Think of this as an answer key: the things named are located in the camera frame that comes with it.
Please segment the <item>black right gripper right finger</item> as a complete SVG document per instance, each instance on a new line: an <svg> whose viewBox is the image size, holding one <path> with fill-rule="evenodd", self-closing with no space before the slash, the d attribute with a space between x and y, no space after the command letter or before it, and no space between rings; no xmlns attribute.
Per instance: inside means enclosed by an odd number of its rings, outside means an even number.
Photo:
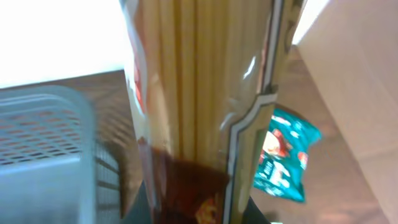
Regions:
<svg viewBox="0 0 398 224"><path fill-rule="evenodd" d="M266 219L250 197L243 213L242 224L271 224L271 222Z"/></svg>

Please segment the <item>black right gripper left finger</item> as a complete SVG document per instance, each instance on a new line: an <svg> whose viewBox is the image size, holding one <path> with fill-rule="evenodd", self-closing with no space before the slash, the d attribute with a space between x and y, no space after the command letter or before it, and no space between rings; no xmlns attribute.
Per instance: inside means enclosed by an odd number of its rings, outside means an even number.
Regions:
<svg viewBox="0 0 398 224"><path fill-rule="evenodd" d="M133 205L121 220L121 224L152 224L151 210L144 181L141 182Z"/></svg>

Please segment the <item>San Remo spaghetti packet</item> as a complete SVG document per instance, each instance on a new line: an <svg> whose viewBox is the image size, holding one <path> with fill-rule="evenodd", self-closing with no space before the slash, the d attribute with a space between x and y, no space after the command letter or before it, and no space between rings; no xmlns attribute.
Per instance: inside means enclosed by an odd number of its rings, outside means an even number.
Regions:
<svg viewBox="0 0 398 224"><path fill-rule="evenodd" d="M127 0L151 223L241 223L302 0Z"/></svg>

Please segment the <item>green Nescafe coffee bag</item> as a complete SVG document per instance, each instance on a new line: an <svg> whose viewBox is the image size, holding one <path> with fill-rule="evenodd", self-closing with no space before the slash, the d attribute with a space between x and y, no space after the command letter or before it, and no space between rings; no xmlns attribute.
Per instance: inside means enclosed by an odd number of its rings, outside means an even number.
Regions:
<svg viewBox="0 0 398 224"><path fill-rule="evenodd" d="M262 145L254 187L275 197L304 203L302 179L308 150L321 139L320 130L313 124L276 108Z"/></svg>

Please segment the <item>grey plastic basket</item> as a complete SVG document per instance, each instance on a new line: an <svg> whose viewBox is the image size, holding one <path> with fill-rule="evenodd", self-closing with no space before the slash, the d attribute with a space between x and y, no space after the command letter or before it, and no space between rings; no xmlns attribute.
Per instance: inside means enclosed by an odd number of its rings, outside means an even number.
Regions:
<svg viewBox="0 0 398 224"><path fill-rule="evenodd" d="M64 86L1 92L1 222L119 223L119 164L88 100Z"/></svg>

